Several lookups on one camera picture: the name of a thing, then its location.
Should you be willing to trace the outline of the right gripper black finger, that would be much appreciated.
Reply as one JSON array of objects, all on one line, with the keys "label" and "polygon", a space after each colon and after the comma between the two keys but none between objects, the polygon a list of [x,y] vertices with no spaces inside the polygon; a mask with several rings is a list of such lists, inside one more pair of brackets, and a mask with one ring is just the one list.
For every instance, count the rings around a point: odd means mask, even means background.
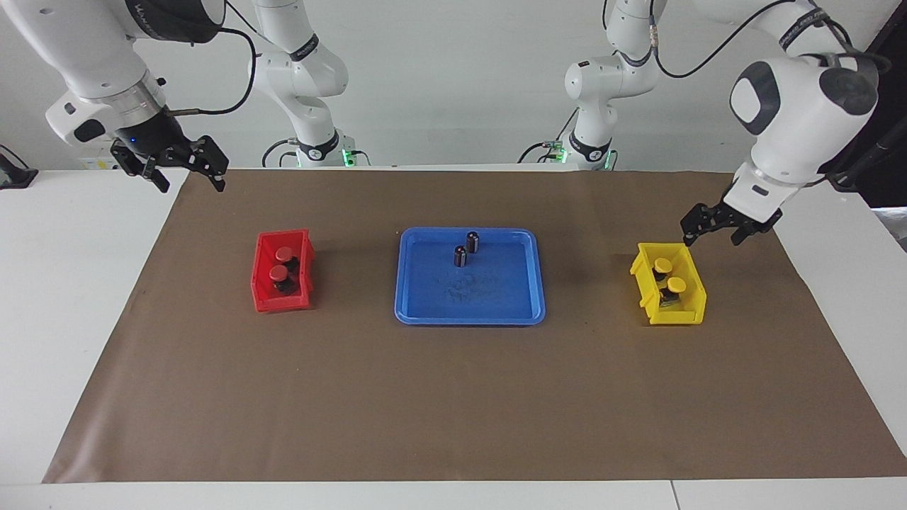
[{"label": "right gripper black finger", "polygon": [[168,178],[159,170],[157,159],[150,157],[143,162],[134,152],[120,139],[115,139],[110,148],[111,155],[116,159],[118,166],[129,177],[140,177],[149,181],[161,193],[168,193],[171,183]]},{"label": "right gripper black finger", "polygon": [[218,193],[225,190],[229,158],[211,136],[204,135],[197,141],[175,143],[169,148],[169,162],[203,175]]}]

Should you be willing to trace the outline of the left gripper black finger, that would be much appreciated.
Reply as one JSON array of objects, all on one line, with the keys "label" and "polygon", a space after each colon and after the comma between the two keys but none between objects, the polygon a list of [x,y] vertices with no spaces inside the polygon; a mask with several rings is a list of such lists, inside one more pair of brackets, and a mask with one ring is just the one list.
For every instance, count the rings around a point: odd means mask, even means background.
[{"label": "left gripper black finger", "polygon": [[728,209],[723,203],[715,206],[697,203],[680,220],[680,227],[684,245],[690,247],[701,236],[728,228]]},{"label": "left gripper black finger", "polygon": [[761,222],[740,222],[730,236],[734,246],[740,246],[746,239],[757,234],[770,232],[770,225]]}]

